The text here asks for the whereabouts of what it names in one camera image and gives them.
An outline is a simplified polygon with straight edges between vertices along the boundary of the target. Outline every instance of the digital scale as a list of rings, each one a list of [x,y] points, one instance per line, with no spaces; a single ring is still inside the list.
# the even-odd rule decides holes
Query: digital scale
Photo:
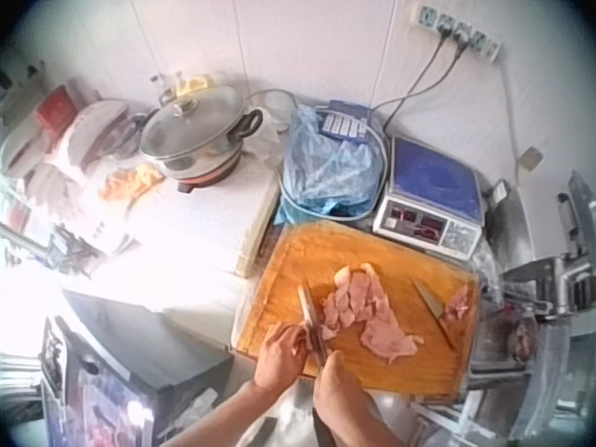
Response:
[[[391,139],[391,174],[372,230],[462,261],[482,234],[476,172],[417,142]]]

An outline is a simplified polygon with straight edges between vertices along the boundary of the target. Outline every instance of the person's left hand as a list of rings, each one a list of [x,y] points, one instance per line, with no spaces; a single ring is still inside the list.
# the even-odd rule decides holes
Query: person's left hand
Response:
[[[261,345],[252,379],[277,399],[298,378],[306,363],[306,331],[303,326],[278,322],[271,326]]]

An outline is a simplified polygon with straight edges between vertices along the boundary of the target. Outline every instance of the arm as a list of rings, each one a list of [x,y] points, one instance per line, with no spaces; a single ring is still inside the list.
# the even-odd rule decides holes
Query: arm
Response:
[[[369,412],[369,401],[356,376],[344,368],[343,354],[333,352],[315,382],[321,420],[348,447],[399,446],[391,430]]]
[[[254,378],[209,416],[167,443],[168,447],[236,445],[251,424],[294,383],[306,362],[305,330],[278,323],[269,328]]]

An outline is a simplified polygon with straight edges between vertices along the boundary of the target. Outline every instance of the red container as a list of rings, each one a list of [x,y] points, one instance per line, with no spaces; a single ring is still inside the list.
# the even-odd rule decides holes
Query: red container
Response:
[[[37,106],[36,115],[44,129],[54,139],[59,138],[76,117],[76,107],[66,87],[59,86],[47,95]]]

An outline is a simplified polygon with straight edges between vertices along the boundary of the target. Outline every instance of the blue plastic bag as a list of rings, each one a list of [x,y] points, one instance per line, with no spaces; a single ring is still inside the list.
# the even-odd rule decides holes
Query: blue plastic bag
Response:
[[[318,133],[322,117],[300,105],[292,113],[283,185],[301,207],[331,216],[358,216],[373,206],[383,158],[378,143],[340,142]],[[282,196],[276,223],[315,220]]]

